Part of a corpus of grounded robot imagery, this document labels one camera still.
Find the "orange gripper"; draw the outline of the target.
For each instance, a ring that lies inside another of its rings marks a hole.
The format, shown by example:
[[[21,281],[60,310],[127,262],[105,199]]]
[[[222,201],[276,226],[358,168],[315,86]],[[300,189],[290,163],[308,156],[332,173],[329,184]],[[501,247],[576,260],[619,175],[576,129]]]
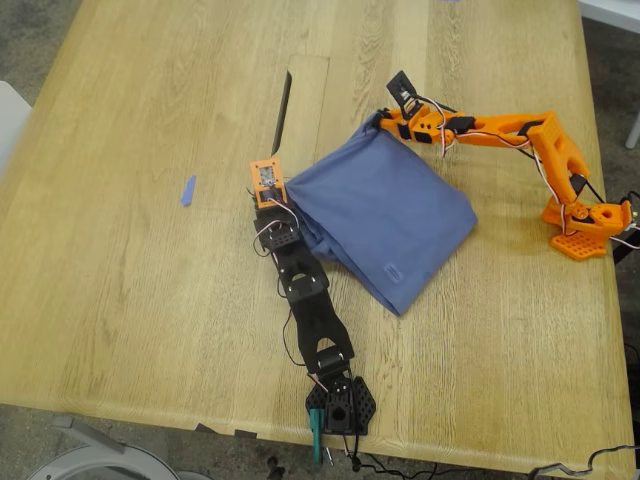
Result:
[[[449,146],[454,134],[446,125],[453,116],[452,112],[423,106],[411,119],[404,120],[399,108],[383,108],[372,116],[369,125],[401,140]]]

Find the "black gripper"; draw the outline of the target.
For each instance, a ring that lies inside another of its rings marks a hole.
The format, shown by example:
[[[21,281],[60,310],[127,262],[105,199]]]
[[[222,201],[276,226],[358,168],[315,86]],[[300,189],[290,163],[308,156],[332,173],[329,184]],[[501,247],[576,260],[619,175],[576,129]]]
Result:
[[[256,197],[254,190],[245,187],[251,197]],[[270,230],[280,227],[291,229],[295,233],[300,232],[300,221],[295,208],[288,204],[269,203],[264,208],[254,207],[254,227],[257,235],[262,235]]]

